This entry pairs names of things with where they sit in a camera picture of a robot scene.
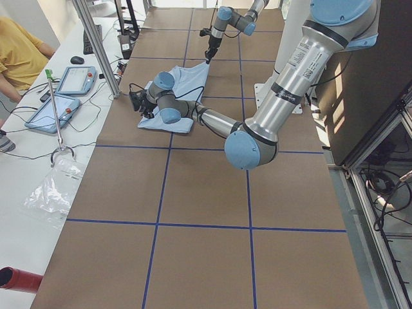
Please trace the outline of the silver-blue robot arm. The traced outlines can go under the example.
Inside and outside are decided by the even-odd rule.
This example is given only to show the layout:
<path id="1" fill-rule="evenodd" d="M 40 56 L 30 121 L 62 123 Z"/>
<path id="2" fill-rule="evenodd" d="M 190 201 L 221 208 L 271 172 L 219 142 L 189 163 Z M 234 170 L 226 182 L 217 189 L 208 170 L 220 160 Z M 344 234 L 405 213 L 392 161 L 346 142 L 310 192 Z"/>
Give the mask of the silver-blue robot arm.
<path id="1" fill-rule="evenodd" d="M 236 168 L 251 170 L 271 162 L 278 152 L 278 132 L 337 52 L 373 46 L 377 40 L 379 1 L 311 1 L 303 36 L 274 79 L 253 117 L 243 122 L 180 100 L 174 77 L 160 72 L 147 89 L 130 96 L 133 108 L 153 118 L 157 109 L 165 124 L 191 118 L 225 139 L 225 155 Z"/>
<path id="2" fill-rule="evenodd" d="M 217 11 L 214 24 L 200 31 L 200 37 L 209 36 L 209 47 L 205 51 L 206 63 L 209 64 L 216 55 L 228 25 L 240 33 L 251 36 L 256 29 L 259 14 L 269 2 L 269 0 L 255 0 L 245 15 L 237 13 L 231 7 L 221 6 Z"/>

